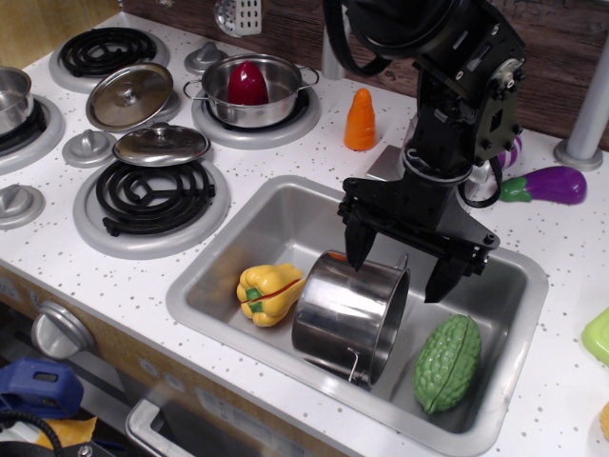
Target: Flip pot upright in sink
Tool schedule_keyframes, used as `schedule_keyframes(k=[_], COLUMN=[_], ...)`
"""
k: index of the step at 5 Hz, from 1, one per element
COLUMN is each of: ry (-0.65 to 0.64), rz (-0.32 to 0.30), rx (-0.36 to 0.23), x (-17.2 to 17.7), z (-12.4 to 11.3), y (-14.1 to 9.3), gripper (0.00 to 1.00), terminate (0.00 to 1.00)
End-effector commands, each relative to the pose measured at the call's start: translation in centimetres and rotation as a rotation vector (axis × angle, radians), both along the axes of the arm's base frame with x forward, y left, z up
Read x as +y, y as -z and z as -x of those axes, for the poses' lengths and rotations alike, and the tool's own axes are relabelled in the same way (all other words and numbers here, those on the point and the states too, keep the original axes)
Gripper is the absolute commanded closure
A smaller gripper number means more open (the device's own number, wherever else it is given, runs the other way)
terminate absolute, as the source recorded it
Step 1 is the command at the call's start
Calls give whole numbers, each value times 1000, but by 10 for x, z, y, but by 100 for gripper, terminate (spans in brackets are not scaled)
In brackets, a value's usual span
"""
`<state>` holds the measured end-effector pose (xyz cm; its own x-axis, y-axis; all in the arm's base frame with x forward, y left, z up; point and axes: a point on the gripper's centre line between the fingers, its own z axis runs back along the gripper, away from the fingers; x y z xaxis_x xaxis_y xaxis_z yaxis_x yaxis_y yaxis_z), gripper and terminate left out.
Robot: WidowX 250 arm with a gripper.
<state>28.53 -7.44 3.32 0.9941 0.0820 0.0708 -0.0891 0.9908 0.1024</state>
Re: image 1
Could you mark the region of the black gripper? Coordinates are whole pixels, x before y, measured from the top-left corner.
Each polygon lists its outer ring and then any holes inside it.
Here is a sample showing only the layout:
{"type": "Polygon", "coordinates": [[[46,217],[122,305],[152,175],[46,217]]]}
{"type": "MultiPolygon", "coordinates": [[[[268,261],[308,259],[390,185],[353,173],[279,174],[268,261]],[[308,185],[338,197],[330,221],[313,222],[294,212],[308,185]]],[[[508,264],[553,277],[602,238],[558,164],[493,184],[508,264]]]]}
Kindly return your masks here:
{"type": "Polygon", "coordinates": [[[500,245],[471,217],[453,185],[404,177],[397,181],[347,178],[339,216],[345,224],[347,263],[359,271],[382,234],[438,258],[425,287],[426,303],[439,303],[463,276],[483,272],[500,245]]]}

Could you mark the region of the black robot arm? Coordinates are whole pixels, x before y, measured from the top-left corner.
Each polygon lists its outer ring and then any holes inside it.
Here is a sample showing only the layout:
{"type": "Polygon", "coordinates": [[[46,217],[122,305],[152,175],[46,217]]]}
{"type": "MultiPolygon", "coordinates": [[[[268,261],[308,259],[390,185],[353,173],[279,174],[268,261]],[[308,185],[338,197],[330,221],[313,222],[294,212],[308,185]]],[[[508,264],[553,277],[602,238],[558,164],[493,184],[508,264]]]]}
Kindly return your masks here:
{"type": "Polygon", "coordinates": [[[378,234],[429,253],[437,263],[425,299],[440,302],[500,243],[469,215],[465,184],[482,164],[501,177],[499,157],[521,133],[523,41],[488,1],[327,1],[324,21],[349,72],[374,76],[403,58],[419,72],[403,176],[344,181],[347,261],[360,268],[378,234]]]}

